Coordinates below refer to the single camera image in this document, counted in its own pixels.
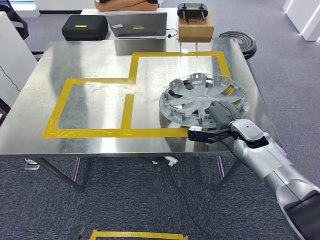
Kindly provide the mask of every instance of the person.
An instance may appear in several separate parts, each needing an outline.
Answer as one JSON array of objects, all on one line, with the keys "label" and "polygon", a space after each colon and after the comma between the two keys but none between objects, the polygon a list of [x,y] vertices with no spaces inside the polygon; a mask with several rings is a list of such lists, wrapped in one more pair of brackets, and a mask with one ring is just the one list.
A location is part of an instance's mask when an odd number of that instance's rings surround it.
[{"label": "person", "polygon": [[94,0],[100,12],[116,10],[155,11],[162,0]]}]

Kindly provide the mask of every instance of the gray carpet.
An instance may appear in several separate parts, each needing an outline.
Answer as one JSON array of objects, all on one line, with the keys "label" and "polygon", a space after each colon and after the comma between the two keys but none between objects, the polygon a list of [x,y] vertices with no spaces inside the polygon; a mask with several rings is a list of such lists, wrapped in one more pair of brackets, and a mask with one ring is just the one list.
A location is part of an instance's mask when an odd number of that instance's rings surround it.
[{"label": "gray carpet", "polygon": [[[165,0],[175,7],[180,0]],[[316,144],[320,140],[318,95],[320,44],[306,42],[282,11],[285,0],[203,0],[213,11],[214,36],[243,31],[254,37],[257,54],[250,60],[283,147],[297,169],[320,186]],[[32,51],[63,40],[67,15],[27,19]],[[69,174],[74,162],[51,161]],[[0,239],[66,239],[73,224],[103,231],[180,233],[206,239],[188,216],[186,202],[168,171],[190,202],[191,215],[213,240],[291,240],[275,201],[252,173],[242,167],[220,192],[212,158],[180,158],[173,168],[144,158],[86,158],[76,193],[43,168],[24,171],[23,160],[0,160]],[[232,159],[224,158],[227,166]]]}]

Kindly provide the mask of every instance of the laptop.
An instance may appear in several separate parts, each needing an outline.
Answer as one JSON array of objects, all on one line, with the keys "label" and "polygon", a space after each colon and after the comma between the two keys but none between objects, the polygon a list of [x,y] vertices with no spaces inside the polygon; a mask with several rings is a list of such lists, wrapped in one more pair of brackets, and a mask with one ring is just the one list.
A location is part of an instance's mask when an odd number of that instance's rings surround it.
[{"label": "laptop", "polygon": [[167,13],[115,14],[106,16],[117,38],[165,36]]}]

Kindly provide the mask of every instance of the chair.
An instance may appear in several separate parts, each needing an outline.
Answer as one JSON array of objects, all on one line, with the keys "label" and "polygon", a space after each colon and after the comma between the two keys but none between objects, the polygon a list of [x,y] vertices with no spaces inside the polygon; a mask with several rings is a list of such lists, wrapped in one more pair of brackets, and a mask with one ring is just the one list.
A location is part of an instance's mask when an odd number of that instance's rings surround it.
[{"label": "chair", "polygon": [[11,3],[9,0],[6,0],[8,5],[0,4],[0,12],[6,12],[7,16],[14,23],[20,23],[23,27],[16,26],[15,29],[21,36],[22,39],[25,40],[29,37],[29,33],[28,31],[28,24],[20,17],[14,9],[12,7]]}]

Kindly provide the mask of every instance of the crossed arms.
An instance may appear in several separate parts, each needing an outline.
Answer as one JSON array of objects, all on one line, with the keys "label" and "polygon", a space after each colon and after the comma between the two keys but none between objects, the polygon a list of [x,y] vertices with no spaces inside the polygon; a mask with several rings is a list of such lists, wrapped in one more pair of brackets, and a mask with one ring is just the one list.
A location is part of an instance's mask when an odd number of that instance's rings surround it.
[{"label": "crossed arms", "polygon": [[94,4],[100,12],[115,10],[155,11],[158,8],[158,4],[149,3],[146,0],[108,0],[105,3],[98,3],[94,0]]}]

